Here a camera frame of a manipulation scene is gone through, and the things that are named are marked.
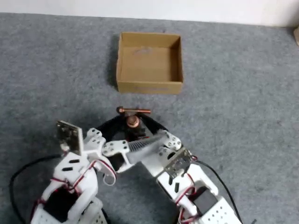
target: black cable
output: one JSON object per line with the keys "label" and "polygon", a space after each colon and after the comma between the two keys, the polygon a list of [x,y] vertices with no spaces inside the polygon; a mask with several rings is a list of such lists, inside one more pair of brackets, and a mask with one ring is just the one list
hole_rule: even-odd
{"label": "black cable", "polygon": [[197,159],[194,159],[194,161],[197,162],[197,163],[199,163],[199,164],[201,164],[201,165],[204,165],[205,167],[208,167],[208,168],[209,168],[209,169],[216,175],[216,177],[218,178],[218,180],[219,180],[219,181],[222,183],[222,185],[224,186],[224,188],[225,188],[225,190],[226,190],[226,192],[227,192],[227,194],[228,194],[228,196],[229,196],[229,199],[231,200],[231,202],[232,202],[232,204],[233,204],[233,207],[234,207],[234,210],[235,210],[235,213],[236,213],[238,219],[240,220],[241,223],[243,223],[243,222],[242,222],[242,219],[241,219],[241,216],[240,216],[240,214],[239,214],[239,211],[238,211],[238,209],[237,209],[237,206],[236,206],[236,204],[235,204],[235,201],[234,201],[234,199],[233,199],[233,196],[231,195],[230,191],[228,190],[227,186],[225,185],[225,183],[223,182],[223,180],[220,178],[220,176],[218,175],[218,173],[217,173],[211,166],[209,166],[208,164],[206,164],[205,162],[199,161],[199,160],[197,160]]}
{"label": "black cable", "polygon": [[22,217],[22,215],[20,214],[20,211],[15,203],[14,200],[14,180],[16,179],[16,177],[23,172],[25,169],[27,169],[28,167],[31,167],[39,162],[43,162],[43,161],[49,161],[49,160],[53,160],[56,158],[61,158],[61,154],[55,154],[55,155],[49,155],[49,156],[45,156],[43,158],[39,158],[37,160],[34,160],[26,165],[24,165],[23,167],[21,167],[17,172],[15,172],[12,177],[10,178],[9,181],[9,196],[10,196],[10,203],[13,207],[13,210],[15,212],[15,214],[17,215],[17,217],[19,218],[20,222],[23,224],[26,224],[25,219]]}

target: mounting hole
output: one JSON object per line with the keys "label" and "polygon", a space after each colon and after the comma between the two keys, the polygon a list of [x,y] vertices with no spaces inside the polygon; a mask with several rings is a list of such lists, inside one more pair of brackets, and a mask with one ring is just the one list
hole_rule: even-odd
{"label": "mounting hole", "polygon": [[175,155],[175,153],[174,152],[172,152],[172,153],[169,153],[169,155],[167,156],[167,159],[169,160],[171,157],[173,157]]}

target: white wall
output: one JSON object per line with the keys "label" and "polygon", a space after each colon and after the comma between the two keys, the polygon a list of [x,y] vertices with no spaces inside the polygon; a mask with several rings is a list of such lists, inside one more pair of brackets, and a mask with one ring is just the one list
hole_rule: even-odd
{"label": "white wall", "polygon": [[299,0],[0,0],[0,12],[299,25]]}

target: copper peg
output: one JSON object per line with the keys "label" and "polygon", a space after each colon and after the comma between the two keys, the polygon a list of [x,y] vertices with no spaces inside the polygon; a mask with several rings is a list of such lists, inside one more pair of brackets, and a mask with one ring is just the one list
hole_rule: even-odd
{"label": "copper peg", "polygon": [[151,110],[149,109],[134,109],[134,108],[123,108],[122,106],[117,108],[118,113],[124,113],[124,112],[141,112],[141,113],[150,113]]}

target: gray carpet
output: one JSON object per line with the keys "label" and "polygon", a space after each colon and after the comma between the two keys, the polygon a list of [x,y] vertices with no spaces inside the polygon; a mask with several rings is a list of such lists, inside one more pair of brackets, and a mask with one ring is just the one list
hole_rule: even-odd
{"label": "gray carpet", "polygon": [[[182,35],[180,95],[117,92],[121,31]],[[299,220],[299,47],[290,29],[0,14],[0,78],[2,223],[18,223],[7,188],[12,173],[59,152],[55,121],[87,130],[116,115],[119,105],[151,108],[153,118],[213,166],[244,224]],[[56,163],[37,165],[18,178],[15,196],[26,219]],[[168,224],[176,213],[141,165],[119,175],[112,188],[99,181],[99,198],[113,224]]]}

